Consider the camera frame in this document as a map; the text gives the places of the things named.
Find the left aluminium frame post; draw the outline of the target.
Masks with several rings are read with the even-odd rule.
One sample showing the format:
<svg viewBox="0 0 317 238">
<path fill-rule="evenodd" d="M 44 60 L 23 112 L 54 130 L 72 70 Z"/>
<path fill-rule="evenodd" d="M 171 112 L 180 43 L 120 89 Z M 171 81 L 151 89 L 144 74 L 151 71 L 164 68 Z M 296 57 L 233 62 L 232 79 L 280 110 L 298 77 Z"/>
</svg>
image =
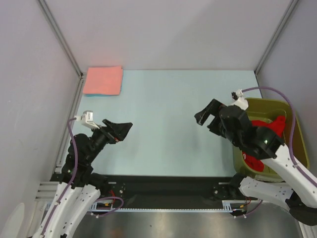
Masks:
<svg viewBox="0 0 317 238">
<path fill-rule="evenodd" d="M 69 47 L 52 11 L 49 8 L 49 5 L 45 0 L 36 0 L 39 8 L 41 9 L 45 19 L 48 22 L 48 25 L 50 26 L 53 34 L 55 35 L 58 43 L 60 44 L 61 49 L 64 51 L 66 57 L 68 58 L 69 62 L 71 63 L 72 68 L 76 72 L 77 76 L 79 78 L 82 78 L 83 72 L 81 71 L 79 64 L 77 63 L 77 60 L 75 59 L 71 48 Z"/>
</svg>

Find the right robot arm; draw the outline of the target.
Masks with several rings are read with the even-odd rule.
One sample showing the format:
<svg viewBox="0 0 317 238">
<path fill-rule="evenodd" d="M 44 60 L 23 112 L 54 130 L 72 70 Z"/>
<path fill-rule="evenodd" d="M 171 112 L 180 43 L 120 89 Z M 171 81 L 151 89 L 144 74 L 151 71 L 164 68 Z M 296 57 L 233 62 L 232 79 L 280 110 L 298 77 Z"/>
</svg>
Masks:
<svg viewBox="0 0 317 238">
<path fill-rule="evenodd" d="M 248 101 L 241 97 L 230 105 L 216 99 L 194 115 L 203 125 L 210 115 L 214 118 L 207 126 L 213 134 L 229 140 L 233 146 L 262 161 L 272 168 L 289 187 L 276 186 L 236 174 L 230 181 L 229 195 L 234 199 L 255 197 L 275 204 L 298 220 L 317 224 L 317 178 L 293 157 L 289 147 L 272 129 L 254 126 L 247 115 Z"/>
</svg>

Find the folded pink t shirt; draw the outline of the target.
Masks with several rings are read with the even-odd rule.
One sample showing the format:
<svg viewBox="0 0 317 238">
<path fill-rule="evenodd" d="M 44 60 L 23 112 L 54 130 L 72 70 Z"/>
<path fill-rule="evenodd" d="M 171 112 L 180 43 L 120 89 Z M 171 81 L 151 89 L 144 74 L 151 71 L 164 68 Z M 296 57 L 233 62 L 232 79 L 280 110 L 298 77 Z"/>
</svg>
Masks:
<svg viewBox="0 0 317 238">
<path fill-rule="evenodd" d="M 90 67 L 83 88 L 83 94 L 120 94 L 123 80 L 121 66 Z"/>
</svg>

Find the right aluminium frame post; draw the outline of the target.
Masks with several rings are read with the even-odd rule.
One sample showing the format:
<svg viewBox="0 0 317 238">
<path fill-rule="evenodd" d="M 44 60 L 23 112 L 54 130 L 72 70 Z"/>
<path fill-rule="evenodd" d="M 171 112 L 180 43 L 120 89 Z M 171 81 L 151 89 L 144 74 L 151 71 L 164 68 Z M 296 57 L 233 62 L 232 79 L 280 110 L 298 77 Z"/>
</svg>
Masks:
<svg viewBox="0 0 317 238">
<path fill-rule="evenodd" d="M 274 34 L 272 35 L 263 55 L 261 56 L 257 66 L 254 70 L 255 76 L 257 76 L 259 74 L 263 65 L 265 64 L 265 62 L 269 58 L 269 55 L 271 54 L 274 45 L 276 44 L 277 40 L 279 39 L 284 28 L 286 27 L 288 21 L 290 20 L 292 14 L 294 13 L 299 2 L 300 2 L 299 0 L 291 0 L 290 1 L 285 13 L 283 14 Z"/>
</svg>

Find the red t shirt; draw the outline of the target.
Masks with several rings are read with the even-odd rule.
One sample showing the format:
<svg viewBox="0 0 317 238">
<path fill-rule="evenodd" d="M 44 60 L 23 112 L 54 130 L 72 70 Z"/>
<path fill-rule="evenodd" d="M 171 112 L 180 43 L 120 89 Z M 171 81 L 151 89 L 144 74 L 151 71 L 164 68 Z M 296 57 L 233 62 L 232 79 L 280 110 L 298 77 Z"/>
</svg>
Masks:
<svg viewBox="0 0 317 238">
<path fill-rule="evenodd" d="M 285 116 L 278 116 L 274 121 L 266 123 L 261 120 L 251 121 L 250 134 L 246 144 L 242 145 L 244 162 L 253 170 L 263 172 L 263 160 L 276 157 L 275 152 L 283 141 L 281 139 L 286 124 Z"/>
</svg>

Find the aluminium frame post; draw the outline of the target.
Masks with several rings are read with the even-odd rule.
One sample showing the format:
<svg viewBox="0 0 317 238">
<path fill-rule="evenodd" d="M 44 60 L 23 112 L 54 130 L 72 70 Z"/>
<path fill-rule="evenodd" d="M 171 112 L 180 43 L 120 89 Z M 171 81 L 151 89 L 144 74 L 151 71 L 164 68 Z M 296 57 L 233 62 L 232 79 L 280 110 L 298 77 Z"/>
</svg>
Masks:
<svg viewBox="0 0 317 238">
<path fill-rule="evenodd" d="M 274 45 L 276 44 L 277 40 L 279 39 L 284 28 L 286 27 L 288 21 L 290 20 L 292 14 L 294 13 L 299 2 L 300 2 L 299 0 L 291 0 L 290 1 L 285 13 L 283 14 L 274 34 L 272 35 L 263 55 L 261 56 L 257 66 L 254 70 L 255 76 L 257 76 L 259 74 L 263 65 L 265 64 L 265 62 L 269 58 L 269 55 L 271 54 Z"/>
<path fill-rule="evenodd" d="M 61 49 L 64 51 L 66 57 L 68 58 L 69 62 L 71 63 L 72 68 L 76 72 L 77 76 L 79 78 L 82 78 L 83 72 L 81 71 L 79 64 L 77 63 L 77 60 L 75 59 L 71 48 L 69 47 L 52 11 L 49 8 L 49 5 L 45 0 L 36 0 L 39 8 L 41 9 L 45 19 L 48 22 L 48 25 L 50 26 L 53 34 L 55 35 L 58 43 L 60 44 Z"/>
</svg>

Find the aluminium front rail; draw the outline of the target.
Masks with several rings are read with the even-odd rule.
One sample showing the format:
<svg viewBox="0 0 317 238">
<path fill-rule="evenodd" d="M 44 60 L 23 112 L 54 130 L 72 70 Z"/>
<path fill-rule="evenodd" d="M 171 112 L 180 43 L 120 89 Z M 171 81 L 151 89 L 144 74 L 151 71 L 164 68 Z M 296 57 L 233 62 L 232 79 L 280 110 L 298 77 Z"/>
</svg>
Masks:
<svg viewBox="0 0 317 238">
<path fill-rule="evenodd" d="M 35 201 L 52 201 L 55 197 L 58 184 L 59 182 L 56 181 L 40 182 Z"/>
</svg>

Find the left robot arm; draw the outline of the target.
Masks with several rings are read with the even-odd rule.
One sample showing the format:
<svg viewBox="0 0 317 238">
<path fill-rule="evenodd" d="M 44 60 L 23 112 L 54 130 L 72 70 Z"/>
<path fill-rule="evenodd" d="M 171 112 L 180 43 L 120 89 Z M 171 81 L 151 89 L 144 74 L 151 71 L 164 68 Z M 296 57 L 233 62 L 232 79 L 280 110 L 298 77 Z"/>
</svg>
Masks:
<svg viewBox="0 0 317 238">
<path fill-rule="evenodd" d="M 114 195 L 107 177 L 93 172 L 92 162 L 107 144 L 123 141 L 133 124 L 113 123 L 103 120 L 104 126 L 88 121 L 84 125 L 92 135 L 70 134 L 70 146 L 62 167 L 57 189 L 48 212 L 34 238 L 71 238 L 78 225 L 96 202 L 108 200 L 106 215 L 124 205 L 121 197 Z"/>
</svg>

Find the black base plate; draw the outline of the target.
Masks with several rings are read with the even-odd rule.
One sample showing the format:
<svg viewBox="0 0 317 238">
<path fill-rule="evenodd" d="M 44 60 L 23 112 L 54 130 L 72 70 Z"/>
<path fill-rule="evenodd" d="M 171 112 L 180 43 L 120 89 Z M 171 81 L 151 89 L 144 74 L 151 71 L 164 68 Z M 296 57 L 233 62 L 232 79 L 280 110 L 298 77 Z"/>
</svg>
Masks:
<svg viewBox="0 0 317 238">
<path fill-rule="evenodd" d="M 210 210 L 225 200 L 248 205 L 253 197 L 230 184 L 230 177 L 104 176 L 92 173 L 70 180 L 53 175 L 58 186 L 52 206 L 56 211 L 88 210 Z"/>
</svg>

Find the folded blue t shirt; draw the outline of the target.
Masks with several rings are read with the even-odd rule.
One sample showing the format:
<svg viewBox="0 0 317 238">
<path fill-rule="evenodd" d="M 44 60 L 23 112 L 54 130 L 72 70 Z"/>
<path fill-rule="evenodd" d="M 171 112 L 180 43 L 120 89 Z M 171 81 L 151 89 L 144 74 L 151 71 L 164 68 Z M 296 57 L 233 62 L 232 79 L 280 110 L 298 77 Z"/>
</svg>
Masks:
<svg viewBox="0 0 317 238">
<path fill-rule="evenodd" d="M 120 94 L 83 94 L 85 97 L 116 97 Z"/>
</svg>

